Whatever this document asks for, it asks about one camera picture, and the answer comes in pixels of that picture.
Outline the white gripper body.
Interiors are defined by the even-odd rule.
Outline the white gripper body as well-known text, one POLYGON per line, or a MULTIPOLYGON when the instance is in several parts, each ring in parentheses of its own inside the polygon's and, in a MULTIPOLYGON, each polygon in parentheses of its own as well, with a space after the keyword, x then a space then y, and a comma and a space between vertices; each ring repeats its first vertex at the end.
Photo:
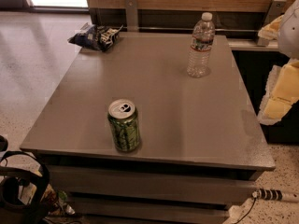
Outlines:
POLYGON ((299 0, 284 13, 278 30, 279 52, 291 59, 299 59, 299 0))

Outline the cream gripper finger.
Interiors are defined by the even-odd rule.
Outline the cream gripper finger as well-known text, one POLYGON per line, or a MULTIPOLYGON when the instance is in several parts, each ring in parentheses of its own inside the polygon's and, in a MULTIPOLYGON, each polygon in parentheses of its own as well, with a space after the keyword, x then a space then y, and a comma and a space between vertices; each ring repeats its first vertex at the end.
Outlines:
POLYGON ((265 85, 258 121, 274 125, 299 101, 299 61, 290 59, 282 67, 274 65, 265 85))
POLYGON ((265 25, 258 32, 258 37, 264 38, 266 40, 278 40, 280 24, 282 22, 283 15, 275 18, 269 24, 265 25))

